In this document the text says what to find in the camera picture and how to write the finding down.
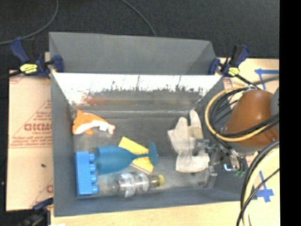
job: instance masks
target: blue clamp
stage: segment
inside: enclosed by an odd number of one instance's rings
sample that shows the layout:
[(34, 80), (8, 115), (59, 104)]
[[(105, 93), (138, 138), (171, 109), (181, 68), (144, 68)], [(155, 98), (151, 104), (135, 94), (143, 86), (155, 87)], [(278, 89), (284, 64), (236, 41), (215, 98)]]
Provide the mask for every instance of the blue clamp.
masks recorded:
[(77, 196), (88, 197), (98, 194), (96, 166), (94, 164), (95, 155), (89, 152), (75, 153), (75, 170), (76, 170), (76, 184)]
[(223, 76), (235, 77), (239, 74), (239, 65), (248, 58), (249, 54), (250, 51), (245, 45), (235, 45), (230, 61), (227, 60), (224, 64), (221, 64), (220, 59), (214, 58), (210, 64), (208, 74), (213, 75), (218, 72)]
[(12, 53), (20, 59), (20, 71), (25, 75), (36, 75), (50, 79), (50, 69), (48, 65), (54, 64), (57, 72), (64, 72), (64, 64), (61, 56), (56, 55), (52, 60), (44, 62), (42, 56), (33, 59), (29, 58), (25, 52), (22, 43), (22, 38), (18, 37), (10, 43)]

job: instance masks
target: cardboard sheet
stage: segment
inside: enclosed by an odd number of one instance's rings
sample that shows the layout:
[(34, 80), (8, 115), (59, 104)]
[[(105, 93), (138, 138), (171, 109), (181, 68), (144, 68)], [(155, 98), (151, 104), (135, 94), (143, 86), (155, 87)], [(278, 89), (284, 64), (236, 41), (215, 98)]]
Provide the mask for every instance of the cardboard sheet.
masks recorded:
[(9, 80), (6, 210), (27, 210), (53, 196), (50, 80)]

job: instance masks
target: clamp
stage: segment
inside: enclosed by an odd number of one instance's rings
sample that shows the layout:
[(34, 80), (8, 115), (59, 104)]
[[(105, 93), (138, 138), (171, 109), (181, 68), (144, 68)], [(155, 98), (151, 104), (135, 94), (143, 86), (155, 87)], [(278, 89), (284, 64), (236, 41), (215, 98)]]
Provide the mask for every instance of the clamp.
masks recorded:
[(250, 51), (246, 45), (241, 45), (241, 46), (235, 45), (230, 61), (228, 61), (228, 59), (227, 59), (226, 62), (224, 64), (222, 64), (220, 59), (214, 58), (212, 63), (210, 64), (208, 74), (213, 75), (215, 72), (218, 72), (219, 74), (221, 74), (223, 76), (237, 77), (244, 83), (253, 85), (257, 89), (260, 89), (255, 84), (253, 84), (252, 82), (248, 81), (247, 79), (245, 79), (244, 77), (239, 75), (240, 71), (239, 71), (238, 67), (242, 62), (244, 62), (248, 58), (249, 54), (250, 54)]
[(60, 55), (55, 55), (50, 61), (45, 62), (42, 55), (37, 58), (33, 57), (33, 54), (27, 54), (21, 43), (22, 38), (17, 37), (10, 43), (10, 49), (12, 53), (18, 57), (21, 61), (19, 73), (25, 75), (36, 75), (50, 79), (50, 69), (48, 65), (55, 65), (57, 72), (64, 72), (64, 63)]

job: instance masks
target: blue plastic toy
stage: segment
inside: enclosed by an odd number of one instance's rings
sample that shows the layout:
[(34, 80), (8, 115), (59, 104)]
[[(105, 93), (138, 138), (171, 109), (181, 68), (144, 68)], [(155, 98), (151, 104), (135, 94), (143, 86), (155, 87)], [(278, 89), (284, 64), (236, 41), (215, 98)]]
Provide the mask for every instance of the blue plastic toy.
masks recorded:
[(76, 183), (77, 183), (77, 196), (92, 196), (98, 194), (96, 166), (93, 164), (95, 155), (89, 152), (76, 152), (75, 153), (75, 169), (76, 169)]
[(149, 157), (153, 166), (158, 163), (157, 147), (153, 142), (149, 144), (149, 153), (133, 154), (119, 146), (99, 146), (96, 149), (96, 164), (98, 174), (118, 172), (128, 167), (136, 158)]

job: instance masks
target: black floor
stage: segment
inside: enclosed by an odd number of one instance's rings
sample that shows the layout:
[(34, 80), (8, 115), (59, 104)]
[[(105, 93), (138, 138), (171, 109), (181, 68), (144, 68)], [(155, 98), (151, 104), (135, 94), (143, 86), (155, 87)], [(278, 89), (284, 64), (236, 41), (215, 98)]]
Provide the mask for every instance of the black floor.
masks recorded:
[[(250, 57), (279, 58), (280, 0), (58, 0), (54, 21), (34, 36), (35, 54), (48, 50), (49, 31), (158, 36), (210, 40), (218, 57), (245, 44)], [(43, 28), (56, 0), (0, 0), (0, 76), (18, 67), (6, 41)], [(149, 24), (139, 15), (144, 16)], [(5, 212), (8, 86), (0, 80), (0, 225), (30, 212)]]

